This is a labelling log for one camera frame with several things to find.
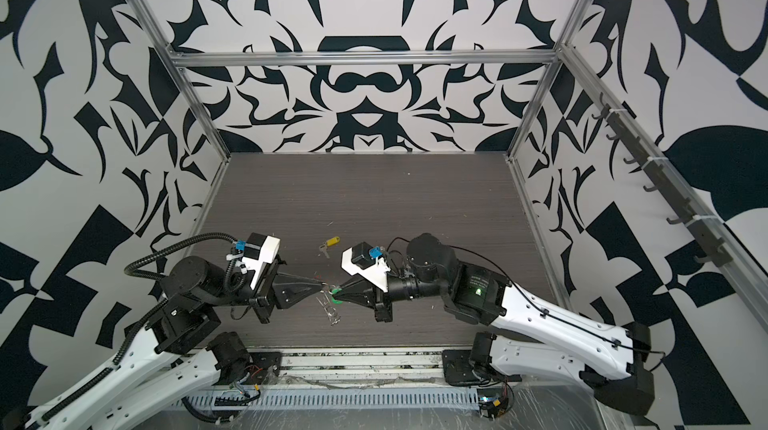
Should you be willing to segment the wall hook rack dark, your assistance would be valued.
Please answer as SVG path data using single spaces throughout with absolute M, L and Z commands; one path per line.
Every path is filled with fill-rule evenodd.
M 718 218 L 694 198 L 693 191 L 684 182 L 671 160 L 664 156 L 644 130 L 636 123 L 626 108 L 615 108 L 601 102 L 599 113 L 594 116 L 603 120 L 612 130 L 611 141 L 619 141 L 630 156 L 624 162 L 640 169 L 649 179 L 644 186 L 649 193 L 657 192 L 673 212 L 666 219 L 670 225 L 682 225 L 701 248 L 702 253 L 694 260 L 698 263 L 712 263 L 724 267 L 733 261 L 726 242 L 716 230 Z

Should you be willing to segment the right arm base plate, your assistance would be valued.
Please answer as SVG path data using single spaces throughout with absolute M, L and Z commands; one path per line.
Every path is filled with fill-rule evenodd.
M 470 360 L 470 350 L 446 349 L 441 352 L 443 379 L 454 387 L 488 387 L 504 382 L 520 383 L 522 377 L 502 377 L 492 370 L 477 369 Z

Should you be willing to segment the large wire keyring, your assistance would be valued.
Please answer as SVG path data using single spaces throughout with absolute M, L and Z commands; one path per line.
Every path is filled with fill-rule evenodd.
M 327 289 L 323 289 L 316 295 L 316 300 L 322 307 L 330 325 L 337 325 L 341 321 L 341 316 L 338 313 L 337 304 L 331 293 Z

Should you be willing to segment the silver key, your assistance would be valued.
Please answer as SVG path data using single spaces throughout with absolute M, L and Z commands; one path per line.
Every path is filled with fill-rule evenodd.
M 321 253 L 322 253 L 322 254 L 323 254 L 323 255 L 324 255 L 324 256 L 325 256 L 327 259 L 329 259 L 329 258 L 330 258 L 330 256 L 329 256 L 329 253 L 328 253 L 328 247 L 327 247 L 327 245 L 326 245 L 325 243 L 323 243 L 323 244 L 321 244 L 321 245 L 319 246 L 319 251 L 320 251 L 320 252 L 321 252 Z

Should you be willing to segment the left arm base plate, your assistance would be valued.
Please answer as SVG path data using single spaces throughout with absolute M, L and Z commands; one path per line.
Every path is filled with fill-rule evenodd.
M 282 373 L 282 357 L 280 351 L 251 352 L 239 383 L 243 386 L 262 386 L 276 381 Z

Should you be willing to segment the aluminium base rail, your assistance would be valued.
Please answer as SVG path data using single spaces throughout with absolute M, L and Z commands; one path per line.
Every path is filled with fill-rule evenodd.
M 250 353 L 239 341 L 225 340 L 183 356 L 153 348 L 130 350 L 121 361 L 108 361 L 97 372 L 101 396 L 125 398 L 141 386 L 158 399 L 176 401 L 200 389 L 233 386 L 245 374 Z M 269 389 L 296 387 L 368 389 L 395 386 L 448 386 L 440 351 L 420 349 L 294 349 L 282 357 L 282 373 Z

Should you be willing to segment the small circuit board green led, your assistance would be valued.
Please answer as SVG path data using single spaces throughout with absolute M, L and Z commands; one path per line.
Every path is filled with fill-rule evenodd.
M 513 403 L 514 393 L 508 385 L 478 391 L 478 413 L 483 418 L 496 420 L 504 416 Z

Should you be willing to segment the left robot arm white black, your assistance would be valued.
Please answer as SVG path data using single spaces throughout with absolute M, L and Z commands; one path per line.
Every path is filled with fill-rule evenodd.
M 132 429 L 215 385 L 239 383 L 252 358 L 235 332 L 218 333 L 217 308 L 252 309 L 268 322 L 322 290 L 321 282 L 280 271 L 271 257 L 254 268 L 231 260 L 220 268 L 185 257 L 160 280 L 162 300 L 130 327 L 113 357 L 49 402 L 19 408 L 4 429 Z

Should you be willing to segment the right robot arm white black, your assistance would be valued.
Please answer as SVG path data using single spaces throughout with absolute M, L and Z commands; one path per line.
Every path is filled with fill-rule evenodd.
M 483 325 L 469 362 L 481 377 L 542 376 L 572 381 L 594 398 L 634 416 L 648 414 L 655 383 L 648 326 L 591 320 L 548 302 L 508 276 L 459 259 L 453 246 L 424 233 L 408 241 L 403 263 L 388 250 L 361 242 L 342 254 L 350 278 L 332 297 L 393 319 L 399 301 L 438 297 L 456 319 Z

